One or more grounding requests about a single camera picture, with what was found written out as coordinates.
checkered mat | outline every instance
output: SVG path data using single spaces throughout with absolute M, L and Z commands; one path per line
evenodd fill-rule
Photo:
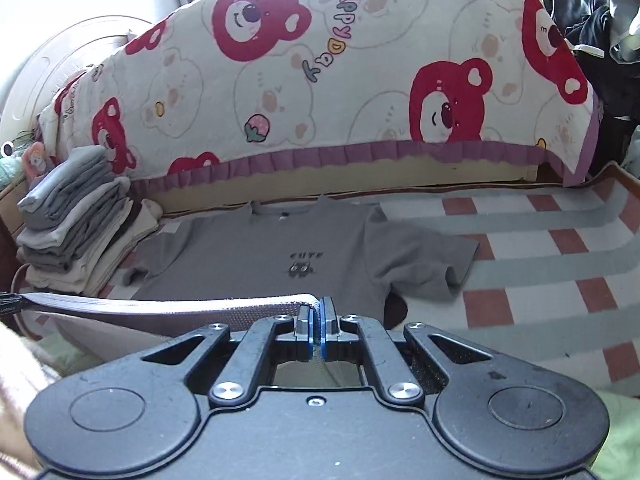
M 526 186 L 368 196 L 389 219 L 480 242 L 452 303 L 405 298 L 423 321 L 578 379 L 640 396 L 640 183 L 610 167 L 581 189 Z M 169 219 L 175 231 L 184 220 Z M 130 299 L 123 262 L 100 296 Z

purple ruffle trim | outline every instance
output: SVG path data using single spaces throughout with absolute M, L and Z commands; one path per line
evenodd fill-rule
M 217 180 L 229 180 L 237 176 L 251 176 L 256 173 L 275 173 L 296 168 L 345 166 L 356 162 L 373 162 L 381 159 L 398 160 L 410 155 L 431 155 L 436 160 L 446 163 L 463 160 L 488 160 L 490 162 L 504 161 L 515 166 L 529 166 L 549 162 L 554 170 L 562 176 L 565 186 L 576 186 L 584 182 L 587 176 L 598 141 L 600 121 L 598 120 L 598 99 L 595 94 L 593 101 L 593 114 L 575 173 L 571 173 L 557 155 L 537 146 L 488 140 L 444 144 L 425 144 L 412 140 L 382 140 L 365 144 L 300 148 L 246 156 L 197 170 L 137 180 L 132 183 L 132 190 L 139 196 L 148 196 L 151 193 L 165 192 L 175 187 L 210 184 Z

cream headboard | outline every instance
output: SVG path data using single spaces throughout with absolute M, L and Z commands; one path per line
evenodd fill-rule
M 0 144 L 30 130 L 36 115 L 78 69 L 101 62 L 141 34 L 149 22 L 131 16 L 98 16 L 76 23 L 47 40 L 18 74 L 0 122 Z

bear nose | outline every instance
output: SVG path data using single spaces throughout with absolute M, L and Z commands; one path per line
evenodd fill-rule
M 369 14 L 373 14 L 374 12 L 378 12 L 379 10 L 384 9 L 386 6 L 386 0 L 367 0 L 364 4 L 364 10 L 366 10 Z
M 262 108 L 269 113 L 274 113 L 278 108 L 278 98 L 271 90 L 267 90 L 262 94 Z
M 447 130 L 450 130 L 453 127 L 453 111 L 451 110 L 449 103 L 444 103 L 442 105 L 440 116 L 442 117 L 442 124 L 444 124 L 444 127 Z
M 256 23 L 260 21 L 262 13 L 254 4 L 248 4 L 244 6 L 244 9 L 242 9 L 242 17 L 249 23 Z
M 553 48 L 558 48 L 562 45 L 562 34 L 560 34 L 560 30 L 558 30 L 555 25 L 549 29 L 547 34 L 549 36 L 549 43 Z

bear print blanket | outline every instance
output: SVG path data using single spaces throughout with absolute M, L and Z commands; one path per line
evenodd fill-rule
M 39 120 L 49 155 L 101 144 L 163 189 L 419 153 L 549 160 L 575 184 L 594 103 L 539 0 L 197 0 Z

